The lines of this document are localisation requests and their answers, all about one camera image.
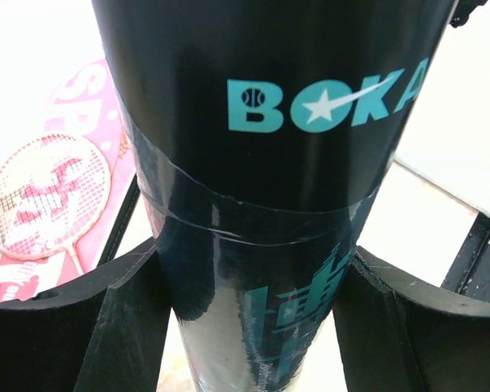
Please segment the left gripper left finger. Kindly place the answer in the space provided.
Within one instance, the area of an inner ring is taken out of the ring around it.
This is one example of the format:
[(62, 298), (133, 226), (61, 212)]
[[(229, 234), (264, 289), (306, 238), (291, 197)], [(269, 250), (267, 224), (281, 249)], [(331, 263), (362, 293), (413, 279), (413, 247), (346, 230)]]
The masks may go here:
[(154, 391), (171, 303), (152, 241), (0, 303), (0, 391)]

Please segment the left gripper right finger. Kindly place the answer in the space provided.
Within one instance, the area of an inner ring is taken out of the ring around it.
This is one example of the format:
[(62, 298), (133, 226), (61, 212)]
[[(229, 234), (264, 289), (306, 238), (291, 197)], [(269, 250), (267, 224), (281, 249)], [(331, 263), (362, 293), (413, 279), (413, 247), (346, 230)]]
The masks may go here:
[(359, 248), (333, 315), (349, 391), (490, 391), (490, 303)]

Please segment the pink racket cover bag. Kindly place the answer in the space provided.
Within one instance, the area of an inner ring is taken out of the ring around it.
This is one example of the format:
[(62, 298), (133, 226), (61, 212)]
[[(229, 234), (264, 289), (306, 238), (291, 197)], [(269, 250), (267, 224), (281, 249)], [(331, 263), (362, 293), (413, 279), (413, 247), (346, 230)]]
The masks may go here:
[(42, 132), (0, 163), (0, 302), (104, 261), (135, 164), (105, 60), (56, 90)]

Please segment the pink racket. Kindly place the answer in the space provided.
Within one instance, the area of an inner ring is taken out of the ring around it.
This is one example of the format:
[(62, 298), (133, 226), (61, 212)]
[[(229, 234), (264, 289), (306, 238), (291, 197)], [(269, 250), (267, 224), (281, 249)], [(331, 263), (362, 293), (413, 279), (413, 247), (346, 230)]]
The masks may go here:
[(109, 164), (87, 138), (34, 138), (0, 166), (0, 250), (33, 261), (67, 252), (83, 274), (78, 240), (98, 221), (111, 189)]

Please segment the black shuttlecock tube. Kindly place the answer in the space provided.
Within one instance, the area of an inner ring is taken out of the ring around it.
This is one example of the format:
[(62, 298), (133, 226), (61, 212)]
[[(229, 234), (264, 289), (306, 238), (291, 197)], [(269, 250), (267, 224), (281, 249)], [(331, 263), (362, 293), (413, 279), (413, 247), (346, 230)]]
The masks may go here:
[(199, 391), (288, 391), (454, 1), (96, 1)]

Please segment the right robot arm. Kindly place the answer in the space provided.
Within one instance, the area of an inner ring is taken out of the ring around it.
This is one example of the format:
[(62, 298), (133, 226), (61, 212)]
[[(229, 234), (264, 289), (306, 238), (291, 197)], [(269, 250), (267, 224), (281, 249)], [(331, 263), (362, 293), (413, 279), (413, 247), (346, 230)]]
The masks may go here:
[(478, 7), (484, 6), (488, 0), (459, 0), (452, 13), (449, 24), (454, 28), (459, 28), (467, 23), (470, 14)]

